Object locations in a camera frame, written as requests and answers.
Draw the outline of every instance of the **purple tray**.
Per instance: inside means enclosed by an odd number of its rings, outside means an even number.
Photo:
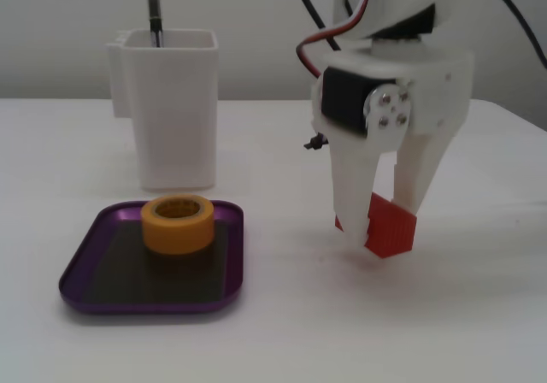
[[[244,214],[239,206],[212,201],[215,220],[228,225],[228,245],[222,299],[207,303],[85,303],[82,297],[90,285],[97,265],[108,250],[118,226],[123,221],[140,221],[140,210],[145,201],[117,203],[103,209],[86,234],[76,254],[59,280],[63,300],[74,309],[93,314],[172,314],[204,313],[222,309],[234,301],[243,283]]]

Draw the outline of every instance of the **table surface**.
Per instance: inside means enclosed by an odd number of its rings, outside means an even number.
[[[547,133],[473,102],[387,261],[334,228],[308,102],[222,102],[218,185],[245,211],[240,299],[212,315],[92,317],[57,281],[96,214],[150,199],[110,101],[0,100],[0,375],[52,382],[545,381]],[[392,194],[394,154],[375,190]]]

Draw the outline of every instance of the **screw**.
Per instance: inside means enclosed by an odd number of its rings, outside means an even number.
[[[408,120],[409,120],[409,118],[405,114],[400,114],[397,117],[397,125],[402,126],[402,125],[406,124]]]
[[[391,96],[388,94],[382,95],[382,98],[379,99],[379,105],[384,107],[391,103]]]
[[[389,123],[390,123],[390,120],[387,118],[387,116],[382,116],[379,119],[379,123],[378,123],[379,129],[386,129]]]

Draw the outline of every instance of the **yellow tape roll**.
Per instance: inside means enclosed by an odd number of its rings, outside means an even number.
[[[146,247],[163,255],[186,255],[213,242],[213,204],[197,195],[173,195],[148,202],[141,210]]]

